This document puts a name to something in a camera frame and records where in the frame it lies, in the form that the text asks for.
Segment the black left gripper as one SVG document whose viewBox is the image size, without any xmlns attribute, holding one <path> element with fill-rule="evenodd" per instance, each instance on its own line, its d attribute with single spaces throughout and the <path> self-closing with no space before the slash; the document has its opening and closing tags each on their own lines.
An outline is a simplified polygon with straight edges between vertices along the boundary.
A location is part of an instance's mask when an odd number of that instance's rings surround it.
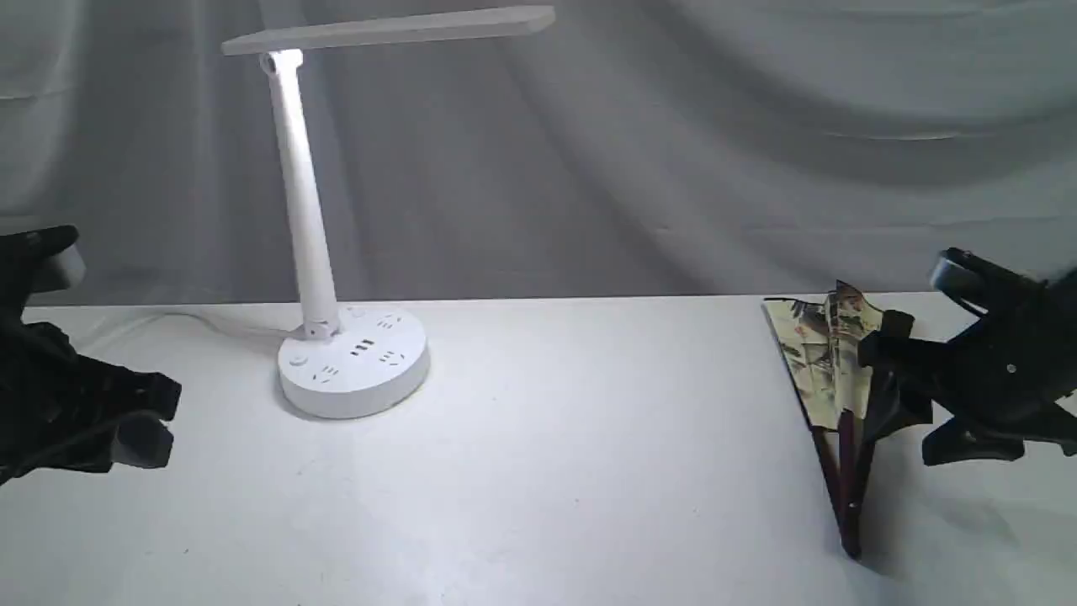
<svg viewBox="0 0 1077 606">
<path fill-rule="evenodd" d="M 3 321 L 3 483 L 38 469 L 110 473 L 168 465 L 183 387 L 80 354 L 48 322 Z M 125 417 L 99 429 L 109 406 Z"/>
</svg>

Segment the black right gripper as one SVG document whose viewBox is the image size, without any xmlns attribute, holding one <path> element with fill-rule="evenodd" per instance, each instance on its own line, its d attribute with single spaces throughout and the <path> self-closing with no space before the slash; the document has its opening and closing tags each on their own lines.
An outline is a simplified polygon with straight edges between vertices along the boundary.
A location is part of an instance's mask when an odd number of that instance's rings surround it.
<svg viewBox="0 0 1077 606">
<path fill-rule="evenodd" d="M 913 337 L 917 318 L 885 310 L 857 346 L 862 368 L 919 387 L 950 387 L 959 414 L 923 438 L 924 465 L 1026 455 L 1027 439 L 1074 438 L 1058 400 L 1074 392 L 1074 279 L 1001 288 L 973 326 L 946 340 Z"/>
</svg>

